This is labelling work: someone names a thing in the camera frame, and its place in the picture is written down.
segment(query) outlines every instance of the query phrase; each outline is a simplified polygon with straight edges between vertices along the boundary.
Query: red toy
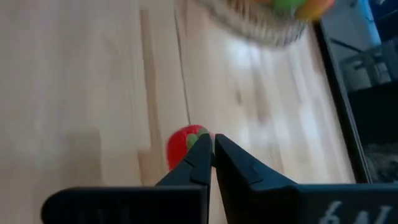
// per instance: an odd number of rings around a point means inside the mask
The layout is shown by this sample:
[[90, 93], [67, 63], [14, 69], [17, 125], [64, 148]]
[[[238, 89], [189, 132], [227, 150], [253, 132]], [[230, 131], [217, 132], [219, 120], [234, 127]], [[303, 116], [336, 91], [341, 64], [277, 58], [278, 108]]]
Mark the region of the red toy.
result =
[[187, 138], [189, 134], [198, 134], [203, 129], [200, 125], [189, 125], [176, 131], [167, 143], [167, 160], [169, 169], [174, 169], [188, 152]]

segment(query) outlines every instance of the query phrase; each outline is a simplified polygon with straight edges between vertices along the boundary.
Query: metal basket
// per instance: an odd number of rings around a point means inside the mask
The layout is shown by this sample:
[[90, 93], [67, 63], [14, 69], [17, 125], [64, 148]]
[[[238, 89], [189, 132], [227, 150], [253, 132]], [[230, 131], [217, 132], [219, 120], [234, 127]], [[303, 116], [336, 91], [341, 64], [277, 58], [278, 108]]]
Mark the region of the metal basket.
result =
[[306, 22], [250, 0], [197, 0], [233, 31], [263, 45], [283, 47], [301, 37]]

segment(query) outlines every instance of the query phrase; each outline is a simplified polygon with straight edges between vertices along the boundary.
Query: black plastic part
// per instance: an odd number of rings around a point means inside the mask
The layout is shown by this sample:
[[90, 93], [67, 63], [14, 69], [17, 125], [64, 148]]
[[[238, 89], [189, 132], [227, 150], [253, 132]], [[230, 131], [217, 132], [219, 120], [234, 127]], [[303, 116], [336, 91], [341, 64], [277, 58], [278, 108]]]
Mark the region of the black plastic part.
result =
[[51, 196], [44, 224], [208, 223], [211, 163], [229, 224], [398, 223], [394, 184], [300, 185], [222, 134], [202, 135], [155, 187], [75, 188]]
[[396, 185], [296, 184], [221, 134], [215, 156], [229, 224], [398, 223]]
[[74, 188], [47, 199], [44, 224], [208, 223], [213, 144], [200, 137], [155, 187]]

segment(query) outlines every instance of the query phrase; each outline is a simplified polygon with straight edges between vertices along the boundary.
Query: light wood surface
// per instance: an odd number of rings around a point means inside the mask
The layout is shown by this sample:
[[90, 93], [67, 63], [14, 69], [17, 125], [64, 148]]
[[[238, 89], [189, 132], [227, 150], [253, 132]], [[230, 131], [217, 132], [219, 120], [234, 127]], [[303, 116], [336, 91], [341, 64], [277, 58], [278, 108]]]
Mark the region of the light wood surface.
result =
[[297, 182], [353, 181], [311, 29], [269, 49], [191, 0], [5, 0], [0, 30], [1, 223], [40, 223], [67, 187], [156, 183], [188, 124]]

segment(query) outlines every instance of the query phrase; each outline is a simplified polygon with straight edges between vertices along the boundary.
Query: wood grain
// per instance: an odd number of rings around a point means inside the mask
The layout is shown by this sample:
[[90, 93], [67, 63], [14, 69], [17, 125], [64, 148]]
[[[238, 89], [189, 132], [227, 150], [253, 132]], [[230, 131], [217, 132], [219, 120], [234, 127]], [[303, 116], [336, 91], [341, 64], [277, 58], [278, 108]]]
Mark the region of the wood grain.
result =
[[297, 182], [353, 181], [310, 29], [268, 49], [191, 0], [5, 0], [0, 29], [2, 223], [40, 223], [67, 187], [156, 183], [187, 124]]

